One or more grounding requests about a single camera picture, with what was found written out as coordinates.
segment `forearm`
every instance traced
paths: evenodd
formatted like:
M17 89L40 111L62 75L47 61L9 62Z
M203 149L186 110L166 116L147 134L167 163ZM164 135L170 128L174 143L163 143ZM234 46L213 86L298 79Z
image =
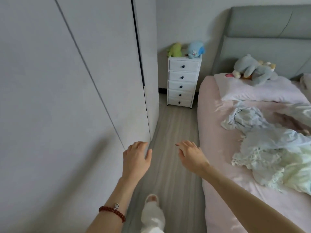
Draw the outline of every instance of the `forearm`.
M120 207L118 211L125 215L136 184L137 183L120 178L105 206L114 208L115 204L119 204ZM122 226L122 219L118 215L108 211L101 211L86 232L119 233L122 230Z
M206 166L199 176L215 188L248 233L304 232L278 211L223 176L214 167Z

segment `stuffed animal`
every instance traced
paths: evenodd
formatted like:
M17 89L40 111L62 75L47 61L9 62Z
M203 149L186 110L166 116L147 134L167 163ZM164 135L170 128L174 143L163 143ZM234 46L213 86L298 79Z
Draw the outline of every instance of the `stuffed animal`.
M271 64L270 62L258 66L252 74L253 86L263 85L268 79L276 80L278 74L274 72L275 67L276 64Z
M244 74L244 78L248 78L259 65L256 59L247 54L235 62L232 74L235 78L241 78L241 74Z
M205 53L204 43L201 41L194 41L188 46L188 57L193 59L195 57L199 57L200 55Z
M182 57L181 53L181 43L175 43L173 46L170 47L170 49L167 51L167 57Z

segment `wardrobe door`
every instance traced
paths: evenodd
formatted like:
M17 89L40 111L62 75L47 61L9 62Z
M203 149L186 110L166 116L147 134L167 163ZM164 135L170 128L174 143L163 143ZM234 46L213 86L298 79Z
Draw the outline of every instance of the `wardrobe door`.
M150 141L131 0L58 0L124 147Z
M85 232L121 142L54 0L0 0L0 232Z
M134 0L151 140L159 118L156 0Z

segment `pant leg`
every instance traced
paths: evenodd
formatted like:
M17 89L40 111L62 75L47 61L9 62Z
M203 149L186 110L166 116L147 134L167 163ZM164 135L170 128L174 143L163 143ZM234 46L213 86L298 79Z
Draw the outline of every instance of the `pant leg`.
M165 217L154 201L145 204L142 210L142 233L164 233Z

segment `blue plush toy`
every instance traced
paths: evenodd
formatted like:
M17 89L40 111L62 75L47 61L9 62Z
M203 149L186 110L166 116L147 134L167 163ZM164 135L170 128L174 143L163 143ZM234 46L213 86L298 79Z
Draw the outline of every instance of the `blue plush toy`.
M193 59L205 53L204 44L201 41L194 41L188 46L188 57Z

